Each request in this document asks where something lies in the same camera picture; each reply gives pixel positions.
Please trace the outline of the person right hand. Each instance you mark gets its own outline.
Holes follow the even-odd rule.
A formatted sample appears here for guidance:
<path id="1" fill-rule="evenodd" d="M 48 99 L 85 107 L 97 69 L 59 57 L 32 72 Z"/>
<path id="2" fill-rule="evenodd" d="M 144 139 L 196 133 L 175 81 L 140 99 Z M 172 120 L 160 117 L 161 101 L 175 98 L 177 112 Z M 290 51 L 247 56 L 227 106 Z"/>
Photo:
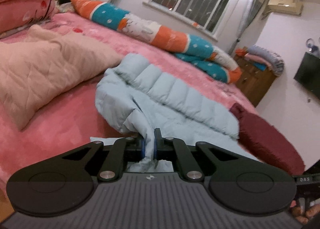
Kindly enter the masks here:
<path id="1" fill-rule="evenodd" d="M 302 211 L 302 208 L 295 206 L 291 208 L 291 214 L 303 225 L 306 225 L 320 211 L 320 204 L 310 207 L 307 211 Z"/>

